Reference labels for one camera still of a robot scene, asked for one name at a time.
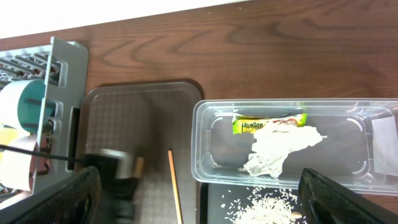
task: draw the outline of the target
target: gray dish rack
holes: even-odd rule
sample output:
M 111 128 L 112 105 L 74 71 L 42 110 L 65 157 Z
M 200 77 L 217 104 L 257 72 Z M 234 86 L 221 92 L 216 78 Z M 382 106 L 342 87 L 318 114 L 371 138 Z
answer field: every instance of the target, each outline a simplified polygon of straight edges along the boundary
M 75 150 L 77 121 L 85 96 L 88 50 L 77 42 L 52 37 L 50 45 L 0 52 L 0 90 L 10 82 L 44 79 L 45 94 L 41 102 L 37 144 L 40 146 L 45 124 L 52 122 L 50 153 L 71 156 Z M 45 117 L 46 103 L 55 103 L 55 115 Z M 46 175 L 34 172 L 32 193 L 55 184 L 73 172 L 65 161 L 51 160 Z

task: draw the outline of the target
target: wood grain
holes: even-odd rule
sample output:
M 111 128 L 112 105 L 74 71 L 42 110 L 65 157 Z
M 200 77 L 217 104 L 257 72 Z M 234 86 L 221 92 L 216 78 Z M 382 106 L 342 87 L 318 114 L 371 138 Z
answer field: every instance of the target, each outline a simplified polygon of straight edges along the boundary
M 249 1 L 1 39 L 0 50 L 76 40 L 90 49 L 87 91 L 191 79 L 206 99 L 396 98 L 397 15 L 397 1 Z M 398 212 L 397 197 L 366 197 Z

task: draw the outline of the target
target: food packet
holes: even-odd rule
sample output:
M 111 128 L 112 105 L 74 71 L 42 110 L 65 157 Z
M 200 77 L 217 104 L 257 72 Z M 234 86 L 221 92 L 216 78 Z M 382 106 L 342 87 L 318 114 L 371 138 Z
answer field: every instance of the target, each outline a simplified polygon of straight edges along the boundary
M 308 114 L 296 114 L 292 116 L 286 116 L 281 118 L 258 118 L 258 117 L 250 117 L 236 114 L 233 119 L 233 133 L 234 134 L 242 134 L 242 133 L 252 133 L 256 132 L 258 129 L 263 128 L 267 123 L 287 123 L 294 124 L 297 127 L 302 127 L 307 120 Z

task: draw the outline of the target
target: black cable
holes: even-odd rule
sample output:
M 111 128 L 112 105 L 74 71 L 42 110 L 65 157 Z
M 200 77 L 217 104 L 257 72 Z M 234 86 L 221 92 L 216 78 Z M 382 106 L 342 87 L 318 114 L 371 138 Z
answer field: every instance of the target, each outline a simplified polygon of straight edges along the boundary
M 16 147 L 11 147 L 11 146 L 5 146 L 0 144 L 0 150 L 9 150 L 12 152 L 19 152 L 19 153 L 23 153 L 23 154 L 28 154 L 31 156 L 39 156 L 39 157 L 43 157 L 43 158 L 47 158 L 47 159 L 57 159 L 57 160 L 61 160 L 61 161 L 68 161 L 68 162 L 83 162 L 83 159 L 75 159 L 75 158 L 71 158 L 71 157 L 67 157 L 67 156 L 57 156 L 57 155 L 50 155 L 50 154 L 42 154 L 39 152 L 32 152 L 32 151 L 28 151 L 25 149 L 18 149 Z

